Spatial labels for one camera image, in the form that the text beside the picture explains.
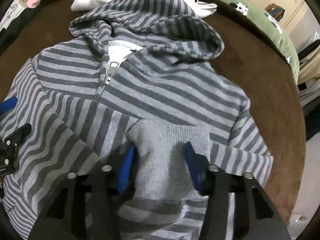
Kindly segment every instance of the beige cloth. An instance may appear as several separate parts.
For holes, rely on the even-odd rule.
[[[298,84],[309,81],[312,78],[320,78],[320,46],[300,60]]]

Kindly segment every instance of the pink object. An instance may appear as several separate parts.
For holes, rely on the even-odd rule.
[[[28,8],[36,8],[40,4],[41,0],[28,0],[27,7]]]

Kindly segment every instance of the hoodie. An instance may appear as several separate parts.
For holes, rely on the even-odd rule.
[[[207,199],[193,189],[187,141],[211,164],[265,185],[273,157],[250,100],[215,73],[207,60],[223,51],[221,37],[183,0],[113,0],[70,32],[73,40],[21,68],[8,94],[17,106],[0,120],[1,138],[32,125],[4,178],[3,204],[24,239],[69,172],[89,173],[129,141],[143,161],[135,195],[118,211],[123,239],[197,239]],[[229,222],[231,232],[232,208]]]

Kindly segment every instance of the screw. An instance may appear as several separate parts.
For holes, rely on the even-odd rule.
[[[70,173],[67,175],[67,178],[68,178],[68,179],[74,179],[76,176],[77,176],[76,173],[70,172]]]
[[[250,173],[250,172],[245,172],[243,174],[243,176],[246,178],[246,179],[253,179],[253,175]]]
[[[105,165],[101,168],[102,171],[104,172],[108,172],[108,171],[111,171],[112,170],[112,166],[110,165]]]
[[[216,165],[209,165],[208,170],[212,172],[219,171],[219,167]]]

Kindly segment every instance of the zipper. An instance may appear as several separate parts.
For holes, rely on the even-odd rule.
[[[120,63],[116,62],[116,61],[111,61],[108,64],[108,68],[106,69],[106,77],[104,79],[104,83],[103,83],[103,87],[102,87],[102,91],[100,93],[99,99],[101,98],[105,87],[110,83],[113,75],[115,74],[115,72],[116,72],[116,70],[118,69],[119,66],[120,66]]]

